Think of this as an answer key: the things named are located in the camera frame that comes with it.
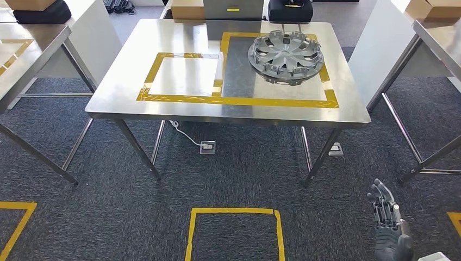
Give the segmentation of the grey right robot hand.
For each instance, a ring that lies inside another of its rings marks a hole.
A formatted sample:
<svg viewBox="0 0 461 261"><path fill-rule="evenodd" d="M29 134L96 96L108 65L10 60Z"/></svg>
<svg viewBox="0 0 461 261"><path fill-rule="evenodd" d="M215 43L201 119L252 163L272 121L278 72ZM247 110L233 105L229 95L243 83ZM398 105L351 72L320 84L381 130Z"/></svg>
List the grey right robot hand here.
<svg viewBox="0 0 461 261"><path fill-rule="evenodd" d="M366 194L375 217L374 254L377 260L414 260L413 240L392 192L378 178Z"/></svg>

